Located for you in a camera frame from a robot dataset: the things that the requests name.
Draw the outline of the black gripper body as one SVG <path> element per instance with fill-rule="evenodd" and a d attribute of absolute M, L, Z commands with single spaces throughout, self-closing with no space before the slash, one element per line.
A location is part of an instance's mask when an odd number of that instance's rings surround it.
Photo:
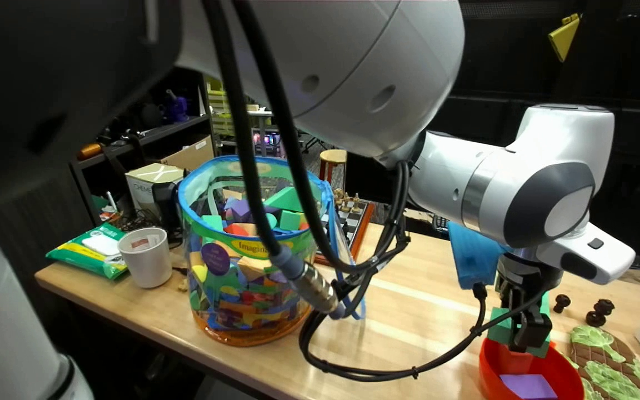
<path fill-rule="evenodd" d="M 560 270 L 504 254 L 499 260 L 499 281 L 497 281 L 501 305 L 508 305 L 512 313 L 518 315 L 528 311 L 541 297 L 554 290 L 560 283 L 560 279 L 563 279 Z"/>

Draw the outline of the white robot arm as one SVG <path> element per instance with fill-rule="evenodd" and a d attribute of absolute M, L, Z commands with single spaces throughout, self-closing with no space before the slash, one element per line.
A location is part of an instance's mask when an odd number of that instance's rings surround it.
<path fill-rule="evenodd" d="M 508 147 L 432 132 L 465 54 L 459 0 L 0 0 L 0 202 L 45 183 L 172 69 L 411 175 L 414 201 L 520 262 L 607 284 L 630 245 L 589 220 L 602 107 L 535 105 Z M 0 252 L 0 400 L 82 399 Z"/>

